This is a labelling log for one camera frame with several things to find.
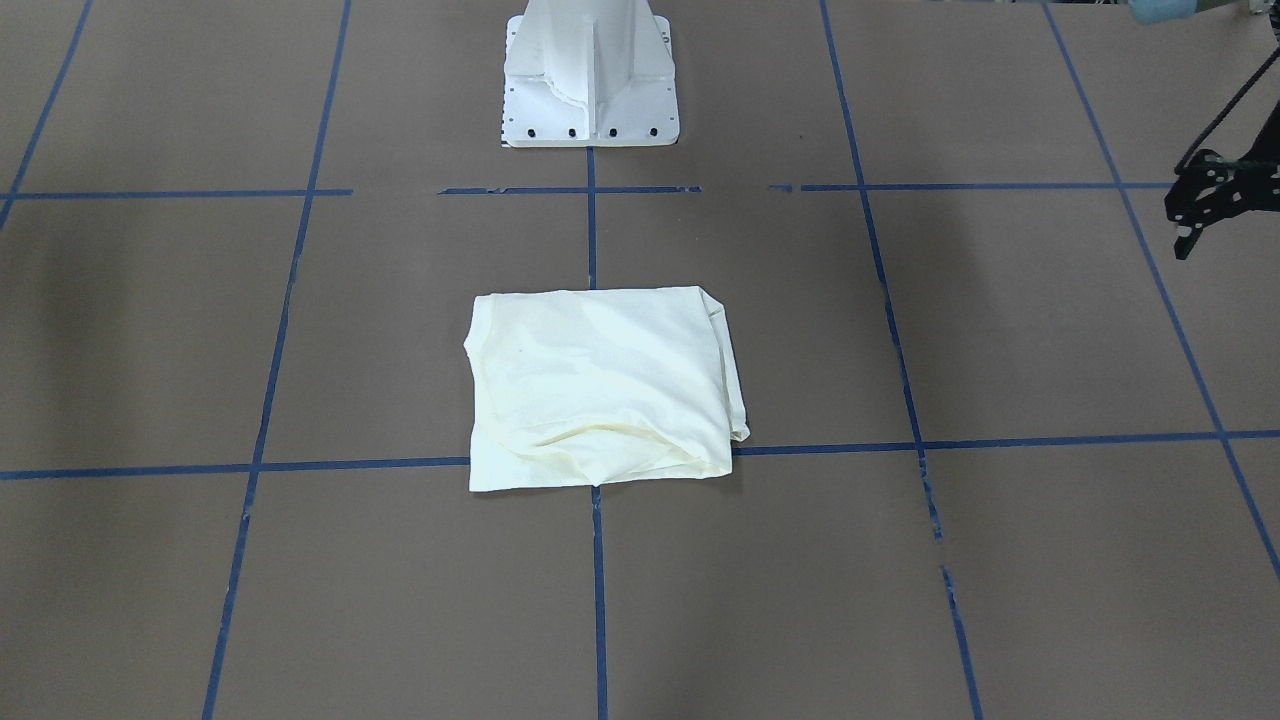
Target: black cable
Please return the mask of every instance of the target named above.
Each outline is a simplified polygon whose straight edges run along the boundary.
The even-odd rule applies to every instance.
[[[1258,68],[1256,73],[1253,73],[1253,77],[1251,77],[1244,83],[1244,86],[1240,87],[1239,91],[1236,91],[1235,97],[1231,97],[1231,101],[1226,104],[1226,108],[1222,108],[1222,111],[1219,113],[1216,118],[1213,118],[1213,122],[1210,123],[1207,128],[1204,128],[1204,132],[1199,133],[1199,137],[1197,137],[1196,142],[1193,142],[1192,146],[1187,150],[1187,154],[1183,155],[1183,159],[1178,161],[1178,167],[1174,168],[1174,173],[1180,176],[1183,174],[1183,172],[1187,170],[1187,163],[1190,161],[1192,155],[1196,155],[1196,150],[1199,149],[1201,143],[1204,142],[1206,138],[1208,138],[1210,133],[1217,129],[1217,126],[1222,124],[1222,120],[1226,119],[1226,115],[1235,109],[1235,105],[1240,101],[1242,97],[1244,97],[1244,94],[1253,88],[1253,86],[1258,82],[1258,79],[1263,74],[1266,74],[1268,69],[1271,69],[1271,65],[1275,64],[1277,59],[1280,59],[1280,47],[1276,47],[1275,53],[1271,53],[1271,56],[1267,58],[1265,63],[1262,63],[1262,67]]]

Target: grid square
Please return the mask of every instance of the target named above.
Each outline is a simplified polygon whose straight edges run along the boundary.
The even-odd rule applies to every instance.
[[[867,182],[1111,181],[1039,5],[836,3],[831,22]]]
[[[1275,715],[1280,593],[1221,446],[929,459],[992,717]]]
[[[0,483],[0,716],[196,717],[244,478]]]
[[[300,205],[14,205],[0,242],[0,468],[250,460]]]
[[[1128,8],[1053,6],[1125,181],[1174,182],[1187,147],[1275,50],[1266,17],[1249,15],[1245,5],[1153,26],[1134,22]],[[1124,61],[1116,47],[1125,49]],[[1275,102],[1266,85],[1244,96],[1208,147],[1228,158],[1249,149]]]
[[[614,720],[970,717],[914,454],[602,493]]]
[[[264,475],[218,716],[595,717],[591,587],[585,489]]]
[[[1248,213],[1217,223],[1180,261],[1164,193],[1129,196],[1222,423],[1231,430],[1280,428],[1276,218]]]
[[[602,150],[602,183],[854,182],[818,3],[653,6],[672,26],[680,142]]]
[[[911,439],[856,196],[599,199],[599,286],[701,286],[724,304],[744,445]]]
[[[925,439],[1212,429],[1119,193],[872,205]]]
[[[584,290],[581,196],[314,206],[268,460],[467,455],[476,296]]]
[[[502,147],[507,19],[526,3],[356,3],[321,184],[582,186],[582,150]]]
[[[308,0],[95,5],[23,190],[306,187],[340,17]]]
[[[9,192],[76,32],[83,0],[0,4],[0,188]]]
[[[1280,541],[1280,439],[1231,441],[1271,542]]]

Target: blue tape line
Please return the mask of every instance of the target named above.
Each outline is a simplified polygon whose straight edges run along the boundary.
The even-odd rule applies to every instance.
[[[68,468],[56,470],[5,470],[0,480],[58,480],[93,478],[146,478],[155,475],[216,475],[248,473],[248,462],[228,465],[154,465],[145,468]]]
[[[696,184],[666,184],[666,186],[612,186],[595,187],[449,187],[442,190],[439,195],[680,195],[684,192],[701,192],[701,186]]]
[[[14,200],[180,200],[180,199],[219,199],[219,197],[351,197],[355,190],[157,190],[157,191],[119,191],[119,192],[19,192]]]
[[[349,19],[351,0],[343,0],[342,22],[338,26],[338,42],[333,53],[333,67],[329,70],[329,87],[325,91],[324,110],[320,113],[320,128],[316,131],[315,152],[311,158],[307,195],[302,202],[302,217],[298,220],[298,234],[293,245],[293,260],[289,264],[289,279],[284,287],[280,323],[275,333],[275,348],[271,352],[271,369],[268,373],[266,393],[262,398],[262,419],[257,430],[257,441],[253,445],[255,465],[262,462],[262,454],[266,448],[266,433],[271,423],[271,406],[275,401],[275,388],[280,375],[280,360],[284,356],[284,338],[289,329],[289,302],[293,296],[293,286],[298,278],[298,263],[302,259],[302,249],[306,243],[307,227],[311,220],[312,200],[315,199],[316,182],[320,178],[320,159],[324,156],[324,141],[329,132],[329,114],[333,110],[333,96],[338,88],[338,70],[342,65],[342,50],[347,40],[347,23]],[[227,582],[227,597],[223,601],[223,618],[218,629],[218,643],[214,647],[214,661],[209,671],[209,688],[205,693],[202,720],[212,720],[214,705],[218,700],[218,684],[221,679],[223,660],[227,656],[227,637],[230,633],[232,614],[236,610],[236,593],[239,589],[239,574],[244,564],[244,546],[248,542],[248,523],[253,509],[253,497],[257,493],[259,475],[257,470],[250,473],[248,483],[244,488],[244,506],[241,512],[239,532],[236,536],[236,553],[232,557],[230,577]]]
[[[596,290],[595,265],[595,149],[586,149],[586,278],[588,288]]]
[[[588,287],[596,290],[595,265],[595,149],[586,149],[586,254]],[[591,488],[591,553],[595,577],[595,706],[596,717],[609,717],[609,673],[608,651],[604,633],[604,523],[600,516],[600,488]]]
[[[449,187],[440,195],[582,195],[585,187]]]
[[[1267,439],[1280,438],[1280,430],[1236,430],[1226,433],[1231,439]]]
[[[303,460],[262,462],[262,473],[305,473],[312,470],[387,470],[394,468],[465,468],[470,457],[396,457],[387,460]]]
[[[978,680],[973,674],[973,657],[969,655],[969,635],[964,632],[964,620],[960,618],[960,603],[956,601],[956,585],[951,580],[951,570],[942,566],[942,583],[947,588],[947,605],[951,606],[951,626],[956,632],[956,647],[960,650],[960,664],[964,666],[964,682],[969,688],[969,706],[973,708],[973,720],[982,720],[982,698],[978,696]]]
[[[609,673],[604,633],[604,527],[600,518],[600,488],[591,488],[591,548],[595,564],[595,710],[598,720],[609,717]]]
[[[1048,27],[1053,32],[1053,40],[1057,41],[1057,47],[1062,53],[1062,60],[1066,63],[1066,70],[1071,76],[1071,82],[1075,83],[1075,92],[1080,96],[1080,102],[1084,105],[1084,111],[1089,118],[1089,124],[1093,126],[1093,135],[1098,138],[1098,146],[1102,149],[1102,156],[1106,158],[1107,167],[1111,169],[1111,177],[1120,184],[1120,170],[1116,167],[1115,159],[1111,155],[1111,149],[1107,146],[1106,137],[1102,135],[1102,126],[1098,123],[1097,115],[1093,113],[1093,105],[1089,102],[1088,95],[1084,92],[1084,83],[1080,82],[1079,73],[1075,72],[1075,63],[1071,61],[1071,54],[1066,49],[1066,42],[1062,40],[1062,33],[1057,28],[1057,22],[1053,20],[1053,13],[1050,10],[1048,4],[1042,5],[1044,10],[1044,18],[1048,20]],[[1160,291],[1160,300],[1165,304],[1165,311],[1169,314],[1169,320],[1174,325],[1174,332],[1178,334],[1178,342],[1183,347],[1183,355],[1187,356],[1187,364],[1192,369],[1192,375],[1196,378],[1196,386],[1199,388],[1201,397],[1204,400],[1204,407],[1208,410],[1210,419],[1213,421],[1213,429],[1216,430],[1216,437],[1222,445],[1222,452],[1226,454],[1226,461],[1231,466],[1231,473],[1235,475],[1235,484],[1240,488],[1240,496],[1244,498],[1244,505],[1249,511],[1249,516],[1253,519],[1253,527],[1258,533],[1258,539],[1262,541],[1262,547],[1266,550],[1267,557],[1271,560],[1271,570],[1275,573],[1277,580],[1280,580],[1280,553],[1276,552],[1275,542],[1271,539],[1271,533],[1267,532],[1267,525],[1262,520],[1262,514],[1258,511],[1258,505],[1253,500],[1253,492],[1249,489],[1249,483],[1244,478],[1244,471],[1240,469],[1240,464],[1235,457],[1235,451],[1231,448],[1231,441],[1228,436],[1226,428],[1222,425],[1222,419],[1219,416],[1217,407],[1213,405],[1213,398],[1210,396],[1208,384],[1204,382],[1204,375],[1201,373],[1199,363],[1196,361],[1196,354],[1192,352],[1190,342],[1187,340],[1187,333],[1183,332],[1183,323],[1178,319],[1178,310],[1174,307],[1174,301],[1169,296],[1169,290],[1165,287],[1165,281],[1160,274],[1160,268],[1156,265],[1156,258],[1151,252],[1151,246],[1147,243],[1147,236],[1142,231],[1142,224],[1138,222],[1138,213],[1133,209],[1133,202],[1129,199],[1129,192],[1120,187],[1120,199],[1124,201],[1125,211],[1129,214],[1129,223],[1133,225],[1133,232],[1138,236],[1138,245],[1142,247],[1142,254],[1147,260],[1147,268],[1151,270],[1151,278],[1156,283],[1156,290]]]
[[[737,457],[759,455],[847,455],[855,452],[904,452],[915,450],[914,442],[859,442],[846,445],[774,445],[735,447]]]
[[[836,77],[836,91],[840,95],[840,109],[845,117],[845,133],[849,136],[849,152],[854,161],[854,174],[858,184],[865,184],[863,176],[863,160],[858,152],[858,135],[854,132],[854,117],[849,109],[849,97],[845,94],[845,76],[840,69],[840,56],[836,53],[836,38],[831,29],[831,13],[827,9],[827,0],[819,0],[822,9],[822,24],[827,33],[827,51],[831,55],[831,69]],[[897,331],[897,316],[893,313],[893,299],[890,293],[888,274],[884,272],[884,258],[881,254],[879,236],[876,232],[876,218],[872,214],[872,201],[867,190],[859,191],[863,205],[863,218],[867,220],[867,237],[872,245],[872,258],[876,261],[876,278],[881,283],[884,295],[884,320],[888,323],[888,333],[893,341],[893,351],[897,354],[897,369],[902,378],[902,400],[906,402],[906,416],[911,423],[911,438],[914,441],[916,462],[920,466],[920,484],[924,487],[924,501],[929,507],[929,520],[933,523],[934,539],[942,539],[942,519],[938,515],[938,506],[933,501],[933,483],[929,480],[929,462],[924,450],[924,438],[920,433],[920,420],[915,413],[915,398],[911,395],[911,378],[906,369],[906,354],[902,350],[902,338]]]
[[[84,6],[81,8],[79,19],[76,20],[76,32],[72,33],[72,42],[67,46],[67,55],[63,56],[63,65],[58,68],[58,77],[54,78],[54,87],[49,91],[49,99],[45,100],[44,109],[40,110],[40,119],[36,120],[36,129],[31,133],[31,140],[27,141],[27,150],[22,154],[22,163],[18,164],[18,174],[13,177],[13,184],[9,186],[9,197],[5,199],[4,206],[0,206],[0,229],[9,220],[9,211],[13,210],[14,196],[22,190],[22,181],[27,177],[27,169],[31,168],[31,159],[36,154],[36,145],[40,143],[40,136],[45,132],[45,123],[49,122],[49,114],[54,110],[54,102],[58,100],[58,94],[63,90],[63,81],[67,79],[67,70],[72,67],[72,58],[76,56],[76,49],[79,47],[79,38],[84,35],[84,23],[88,20],[88,12],[93,8],[93,0],[84,0]]]
[[[800,192],[936,192],[948,190],[1169,190],[1167,182],[904,182],[869,184],[803,184]]]
[[[682,192],[701,192],[699,184],[662,186],[605,186],[594,188],[600,195],[680,195]]]
[[[1280,429],[1233,430],[1226,433],[1231,439],[1280,439]],[[989,438],[989,439],[943,439],[925,441],[927,450],[988,450],[1001,447],[1061,447],[1089,445],[1143,445],[1217,441],[1213,432],[1203,433],[1146,433],[1115,436],[1066,436],[1030,438]],[[774,445],[733,448],[736,457],[767,455],[849,455],[859,452],[908,452],[915,450],[914,442],[860,442],[841,445]],[[379,470],[389,468],[442,468],[466,466],[470,459],[465,456],[444,457],[387,457],[367,460],[300,460],[283,462],[239,462],[221,465],[145,465],[132,468],[55,468],[41,470],[0,470],[0,480],[42,480],[67,478],[136,478],[147,475],[212,475],[257,471],[298,473],[325,470]]]
[[[1119,436],[1030,437],[927,441],[929,450],[980,450],[989,447],[1061,447],[1075,445],[1138,445],[1156,442],[1216,441],[1217,433],[1148,433]]]

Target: cream cloth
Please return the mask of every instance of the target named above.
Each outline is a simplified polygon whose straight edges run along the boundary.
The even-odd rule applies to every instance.
[[[713,478],[746,409],[724,306],[699,287],[477,297],[471,489]]]

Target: black metal bracket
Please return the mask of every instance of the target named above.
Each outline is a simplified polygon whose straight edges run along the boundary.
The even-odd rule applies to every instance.
[[[1208,225],[1249,210],[1280,213],[1280,102],[1239,160],[1198,150],[1178,172],[1165,213],[1178,223],[1174,255],[1185,260]]]

